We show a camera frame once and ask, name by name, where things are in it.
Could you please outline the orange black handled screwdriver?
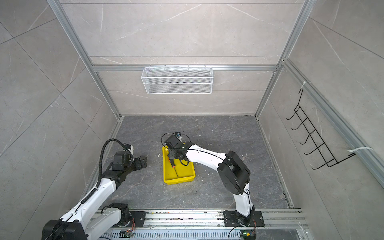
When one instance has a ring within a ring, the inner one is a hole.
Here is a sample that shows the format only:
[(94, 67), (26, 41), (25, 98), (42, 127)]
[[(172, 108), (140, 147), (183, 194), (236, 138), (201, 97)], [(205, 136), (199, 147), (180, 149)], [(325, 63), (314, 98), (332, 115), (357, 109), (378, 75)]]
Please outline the orange black handled screwdriver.
[(170, 159), (170, 163), (171, 163), (171, 166), (174, 168), (176, 165), (175, 165), (175, 162), (174, 162), (174, 159)]

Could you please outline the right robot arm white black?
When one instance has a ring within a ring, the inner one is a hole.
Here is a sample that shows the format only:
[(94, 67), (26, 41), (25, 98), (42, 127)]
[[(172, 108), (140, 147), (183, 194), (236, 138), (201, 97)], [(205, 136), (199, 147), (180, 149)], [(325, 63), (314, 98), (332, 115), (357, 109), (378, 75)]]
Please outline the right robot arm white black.
[(171, 134), (162, 141), (162, 145), (169, 151), (168, 158), (173, 168), (176, 167), (175, 160), (179, 160), (183, 166), (198, 163), (215, 170), (224, 187), (234, 196), (235, 223), (244, 226), (251, 224), (255, 210), (250, 196), (251, 171), (235, 152), (216, 153), (190, 141), (183, 142), (180, 132)]

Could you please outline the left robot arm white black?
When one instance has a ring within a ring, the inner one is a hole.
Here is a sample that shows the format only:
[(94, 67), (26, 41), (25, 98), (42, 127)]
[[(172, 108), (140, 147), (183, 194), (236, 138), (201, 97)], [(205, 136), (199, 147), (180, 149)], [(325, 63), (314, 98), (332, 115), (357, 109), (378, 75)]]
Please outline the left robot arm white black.
[(147, 167), (147, 157), (134, 158), (129, 151), (115, 154), (110, 168), (102, 173), (96, 185), (69, 212), (43, 227), (43, 240), (97, 240), (114, 225), (134, 226), (134, 217), (127, 204), (108, 205), (95, 219), (93, 216), (104, 201), (123, 183), (131, 172)]

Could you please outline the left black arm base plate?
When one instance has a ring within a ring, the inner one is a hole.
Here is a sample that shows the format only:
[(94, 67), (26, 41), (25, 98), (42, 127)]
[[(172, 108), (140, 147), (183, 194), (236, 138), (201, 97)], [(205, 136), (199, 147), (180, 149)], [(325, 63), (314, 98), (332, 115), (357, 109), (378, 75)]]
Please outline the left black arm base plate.
[(146, 219), (146, 212), (122, 212), (121, 220), (113, 228), (142, 228)]

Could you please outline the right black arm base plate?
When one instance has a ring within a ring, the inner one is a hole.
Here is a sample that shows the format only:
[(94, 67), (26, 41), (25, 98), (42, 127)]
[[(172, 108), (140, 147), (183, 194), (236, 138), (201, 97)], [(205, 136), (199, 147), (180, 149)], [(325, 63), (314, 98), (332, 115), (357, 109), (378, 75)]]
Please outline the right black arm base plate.
[(224, 211), (224, 222), (226, 227), (264, 227), (264, 217), (261, 211), (251, 210), (247, 217), (244, 217), (237, 211)]

